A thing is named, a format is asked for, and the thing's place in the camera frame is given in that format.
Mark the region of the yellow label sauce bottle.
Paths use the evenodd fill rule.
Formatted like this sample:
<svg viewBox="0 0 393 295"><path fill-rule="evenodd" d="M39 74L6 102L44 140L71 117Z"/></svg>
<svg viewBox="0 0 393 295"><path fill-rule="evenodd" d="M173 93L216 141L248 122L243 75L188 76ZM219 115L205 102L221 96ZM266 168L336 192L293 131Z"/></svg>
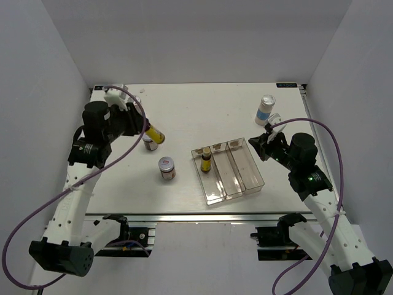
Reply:
<svg viewBox="0 0 393 295"><path fill-rule="evenodd" d="M211 150L209 147L204 147L201 156L201 171L207 173L211 170Z"/></svg>

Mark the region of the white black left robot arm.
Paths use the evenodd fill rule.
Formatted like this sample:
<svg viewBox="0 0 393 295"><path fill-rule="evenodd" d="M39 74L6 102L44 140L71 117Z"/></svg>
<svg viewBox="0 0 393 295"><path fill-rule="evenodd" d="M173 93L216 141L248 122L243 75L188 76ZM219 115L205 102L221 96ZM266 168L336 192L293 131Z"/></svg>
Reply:
<svg viewBox="0 0 393 295"><path fill-rule="evenodd" d="M84 277L95 254L111 243L124 245L130 237L128 220L108 214L94 222L84 236L82 228L93 190L120 136L140 135L144 119L133 103L120 107L104 101L85 105L83 124L74 133L68 157L65 195L57 205L43 237L31 242L29 254L44 269Z"/></svg>

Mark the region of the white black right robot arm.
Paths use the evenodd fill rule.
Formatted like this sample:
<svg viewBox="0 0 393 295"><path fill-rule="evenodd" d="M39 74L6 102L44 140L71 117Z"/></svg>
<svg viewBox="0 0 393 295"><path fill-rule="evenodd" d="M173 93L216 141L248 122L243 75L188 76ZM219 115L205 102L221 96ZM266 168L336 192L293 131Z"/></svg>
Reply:
<svg viewBox="0 0 393 295"><path fill-rule="evenodd" d="M316 165L317 147L307 133L296 133L288 143L283 133L264 133L249 139L261 160L273 159L289 170L291 188L311 210L326 238L306 219L292 213L278 223L278 240L298 244L316 261L333 294L383 294L392 278L392 266L378 260L354 232L324 172Z"/></svg>

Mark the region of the clear acrylic three-compartment organizer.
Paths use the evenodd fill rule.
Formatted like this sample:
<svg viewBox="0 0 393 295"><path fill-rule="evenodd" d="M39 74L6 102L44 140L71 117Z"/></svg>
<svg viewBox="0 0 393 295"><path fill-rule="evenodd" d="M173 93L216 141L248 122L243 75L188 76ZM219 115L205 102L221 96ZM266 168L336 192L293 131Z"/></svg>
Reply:
<svg viewBox="0 0 393 295"><path fill-rule="evenodd" d="M208 206L258 193L265 182L245 138L207 146L211 150L211 170L201 171L202 150L191 151L192 160Z"/></svg>

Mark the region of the brown spice jar white lid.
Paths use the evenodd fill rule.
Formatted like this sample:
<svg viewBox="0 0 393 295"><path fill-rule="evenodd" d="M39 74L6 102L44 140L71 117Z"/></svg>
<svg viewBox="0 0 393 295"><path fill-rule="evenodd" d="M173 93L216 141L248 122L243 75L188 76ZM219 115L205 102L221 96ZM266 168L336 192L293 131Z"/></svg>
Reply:
<svg viewBox="0 0 393 295"><path fill-rule="evenodd" d="M165 180L174 179L176 176L176 169L174 165L174 160L170 157L162 157L158 161L158 167L161 173L161 176Z"/></svg>

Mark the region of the blue table corner sticker right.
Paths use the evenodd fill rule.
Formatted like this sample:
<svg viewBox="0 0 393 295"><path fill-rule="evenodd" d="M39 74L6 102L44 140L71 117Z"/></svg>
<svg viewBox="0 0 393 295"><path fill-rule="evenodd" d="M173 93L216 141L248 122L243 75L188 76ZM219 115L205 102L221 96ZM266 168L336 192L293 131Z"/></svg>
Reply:
<svg viewBox="0 0 393 295"><path fill-rule="evenodd" d="M290 83L290 82L277 82L277 88L297 88L297 83Z"/></svg>

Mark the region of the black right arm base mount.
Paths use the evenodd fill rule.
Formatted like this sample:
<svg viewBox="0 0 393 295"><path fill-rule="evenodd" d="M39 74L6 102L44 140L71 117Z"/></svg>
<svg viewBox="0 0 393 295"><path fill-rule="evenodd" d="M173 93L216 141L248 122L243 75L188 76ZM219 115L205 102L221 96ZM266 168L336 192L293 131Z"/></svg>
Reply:
<svg viewBox="0 0 393 295"><path fill-rule="evenodd" d="M287 242L277 227L256 227L250 238L257 243L259 261L299 261L306 253L294 242Z"/></svg>

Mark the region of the aluminium table front rail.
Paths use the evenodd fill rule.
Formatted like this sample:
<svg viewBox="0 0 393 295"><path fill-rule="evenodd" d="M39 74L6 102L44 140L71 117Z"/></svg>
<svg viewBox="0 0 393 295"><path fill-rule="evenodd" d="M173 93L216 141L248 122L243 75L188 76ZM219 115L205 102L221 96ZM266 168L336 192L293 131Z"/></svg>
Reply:
<svg viewBox="0 0 393 295"><path fill-rule="evenodd" d="M108 213L93 214L87 213L84 221L94 221L109 215L124 216L129 222L278 222L285 213L207 213L207 214L125 214Z"/></svg>

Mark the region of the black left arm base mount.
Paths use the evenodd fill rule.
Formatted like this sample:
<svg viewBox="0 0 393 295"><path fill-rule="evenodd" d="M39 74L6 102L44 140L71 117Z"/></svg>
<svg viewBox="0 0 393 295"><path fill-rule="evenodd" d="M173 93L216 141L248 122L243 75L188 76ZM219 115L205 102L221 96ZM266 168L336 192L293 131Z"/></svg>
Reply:
<svg viewBox="0 0 393 295"><path fill-rule="evenodd" d="M118 238L99 250L95 257L104 258L148 258L155 241L155 226L132 224L126 238Z"/></svg>

